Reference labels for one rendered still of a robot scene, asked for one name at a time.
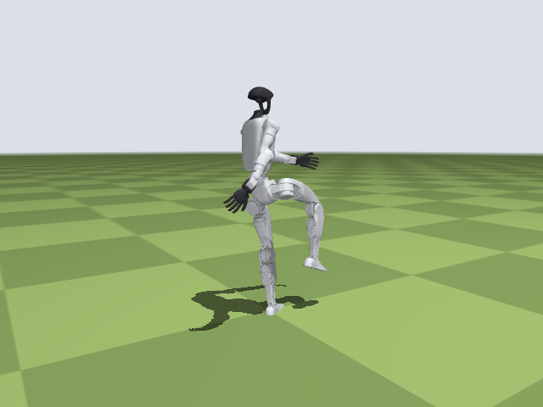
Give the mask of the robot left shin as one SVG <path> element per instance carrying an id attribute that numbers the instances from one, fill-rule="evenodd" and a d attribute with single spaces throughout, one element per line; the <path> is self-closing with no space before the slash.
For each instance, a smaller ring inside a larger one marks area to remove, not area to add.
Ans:
<path id="1" fill-rule="evenodd" d="M 271 306 L 274 308 L 276 307 L 276 299 L 275 299 L 275 284 L 276 284 L 276 264 L 275 260 L 271 262 L 270 264 L 264 264 L 260 257 L 260 252 L 258 253 L 259 260 L 260 260 L 260 275 L 262 278 L 262 282 L 264 283 L 264 287 L 266 290 L 266 298 L 268 306 Z"/>

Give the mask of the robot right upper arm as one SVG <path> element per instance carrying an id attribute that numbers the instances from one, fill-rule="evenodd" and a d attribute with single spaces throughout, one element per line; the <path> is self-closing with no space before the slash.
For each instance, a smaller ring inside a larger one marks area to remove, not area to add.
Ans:
<path id="1" fill-rule="evenodd" d="M 265 121 L 263 123 L 263 126 L 262 126 L 262 129 L 264 130 L 264 132 L 263 132 L 263 136 L 262 136 L 262 139 L 261 139 L 258 156 L 262 153 L 263 150 L 269 149 L 272 146 L 272 144 L 274 142 L 274 139 L 275 139 L 275 136 L 276 136 L 276 134 L 277 134 L 277 132 L 279 130 L 279 127 L 280 127 L 280 125 L 275 120 L 272 120 L 272 119 L 269 119 L 269 118 L 265 119 Z M 273 158 L 273 156 L 272 156 L 272 158 Z M 272 161 L 272 158 L 268 162 L 268 164 Z"/>

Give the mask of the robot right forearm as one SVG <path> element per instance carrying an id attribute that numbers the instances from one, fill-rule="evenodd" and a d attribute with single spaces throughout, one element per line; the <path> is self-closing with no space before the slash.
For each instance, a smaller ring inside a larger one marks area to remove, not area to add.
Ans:
<path id="1" fill-rule="evenodd" d="M 261 176 L 263 176 L 263 173 L 267 168 L 267 164 L 271 160 L 272 156 L 273 153 L 269 149 L 263 150 L 258 156 L 254 163 L 255 166 L 252 169 L 252 173 L 249 175 L 249 181 L 246 184 L 246 186 L 251 190 L 254 189 L 257 183 L 261 181 Z"/>

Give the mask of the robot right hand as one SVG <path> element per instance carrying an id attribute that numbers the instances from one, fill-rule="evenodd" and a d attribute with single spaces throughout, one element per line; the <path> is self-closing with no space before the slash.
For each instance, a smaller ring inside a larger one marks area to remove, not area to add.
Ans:
<path id="1" fill-rule="evenodd" d="M 256 188 L 255 186 L 255 188 L 251 190 L 249 187 L 247 187 L 246 184 L 248 181 L 249 179 L 245 181 L 245 183 L 242 185 L 242 189 L 237 190 L 227 201 L 223 202 L 224 204 L 226 204 L 229 201 L 231 201 L 233 198 L 235 198 L 230 204 L 226 206 L 226 208 L 228 208 L 237 201 L 228 211 L 233 210 L 238 205 L 238 207 L 233 211 L 233 213 L 236 213 L 240 209 L 242 204 L 244 204 L 244 206 L 242 207 L 241 210 L 242 211 L 245 210 L 247 206 L 248 198 L 249 198 L 249 193 L 252 193 L 253 190 Z"/>

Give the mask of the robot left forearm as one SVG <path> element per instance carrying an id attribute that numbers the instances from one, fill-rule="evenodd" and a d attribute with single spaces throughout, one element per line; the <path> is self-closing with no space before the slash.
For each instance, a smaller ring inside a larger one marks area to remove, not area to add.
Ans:
<path id="1" fill-rule="evenodd" d="M 288 156 L 287 154 L 279 153 L 278 151 L 273 152 L 272 162 L 279 162 L 284 164 L 296 164 L 296 157 Z"/>

